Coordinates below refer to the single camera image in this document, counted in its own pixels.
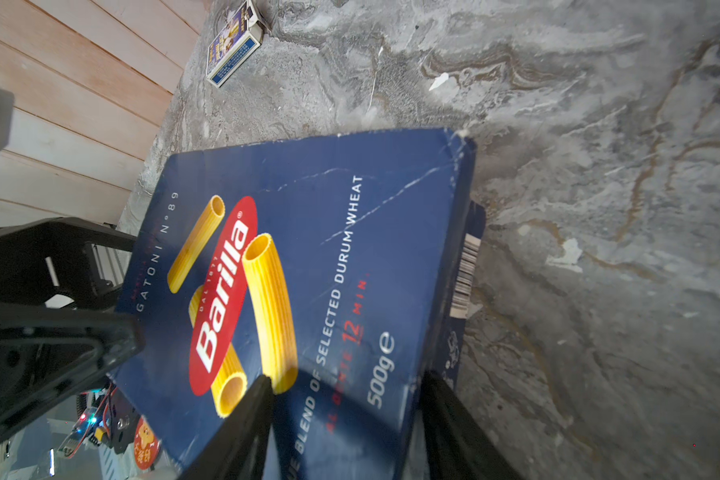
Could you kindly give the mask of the blue Barilla rigatoni box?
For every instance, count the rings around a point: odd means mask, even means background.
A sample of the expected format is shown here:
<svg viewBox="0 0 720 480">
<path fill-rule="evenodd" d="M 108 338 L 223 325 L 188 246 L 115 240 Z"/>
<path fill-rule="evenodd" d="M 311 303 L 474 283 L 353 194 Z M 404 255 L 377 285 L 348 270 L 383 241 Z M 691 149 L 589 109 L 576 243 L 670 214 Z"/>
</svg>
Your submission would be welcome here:
<svg viewBox="0 0 720 480">
<path fill-rule="evenodd" d="M 476 143 L 403 129 L 179 153 L 117 308 L 141 353 L 114 374 L 180 473 L 269 382 L 266 479 L 397 479 L 450 307 Z"/>
</svg>

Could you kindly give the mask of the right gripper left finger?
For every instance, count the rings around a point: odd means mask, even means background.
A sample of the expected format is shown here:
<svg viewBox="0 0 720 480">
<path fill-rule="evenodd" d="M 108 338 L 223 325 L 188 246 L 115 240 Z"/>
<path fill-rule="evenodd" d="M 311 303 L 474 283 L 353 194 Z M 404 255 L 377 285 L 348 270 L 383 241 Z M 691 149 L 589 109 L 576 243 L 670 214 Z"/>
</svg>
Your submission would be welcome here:
<svg viewBox="0 0 720 480">
<path fill-rule="evenodd" d="M 271 379 L 262 375 L 179 479 L 261 479 L 273 411 Z"/>
</svg>

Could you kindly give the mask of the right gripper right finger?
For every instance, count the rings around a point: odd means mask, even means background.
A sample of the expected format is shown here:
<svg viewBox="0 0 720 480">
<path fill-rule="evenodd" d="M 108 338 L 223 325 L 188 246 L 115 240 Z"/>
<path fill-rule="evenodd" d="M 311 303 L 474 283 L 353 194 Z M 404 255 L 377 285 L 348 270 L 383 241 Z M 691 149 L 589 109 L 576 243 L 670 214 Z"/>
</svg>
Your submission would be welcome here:
<svg viewBox="0 0 720 480">
<path fill-rule="evenodd" d="M 432 479 L 521 480 L 443 378 L 421 384 L 427 460 Z"/>
</svg>

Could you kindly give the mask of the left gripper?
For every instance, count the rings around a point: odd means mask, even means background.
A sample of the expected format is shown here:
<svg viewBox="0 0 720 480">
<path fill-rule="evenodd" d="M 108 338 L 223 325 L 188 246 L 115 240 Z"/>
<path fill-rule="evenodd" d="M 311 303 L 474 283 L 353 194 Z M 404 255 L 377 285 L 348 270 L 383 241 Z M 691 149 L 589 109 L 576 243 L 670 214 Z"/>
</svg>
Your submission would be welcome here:
<svg viewBox="0 0 720 480">
<path fill-rule="evenodd" d="M 0 227 L 0 443 L 144 348 L 133 315 L 40 306 L 56 294 L 114 306 L 121 289 L 98 272 L 93 247 L 130 253 L 135 241 L 75 217 Z"/>
</svg>

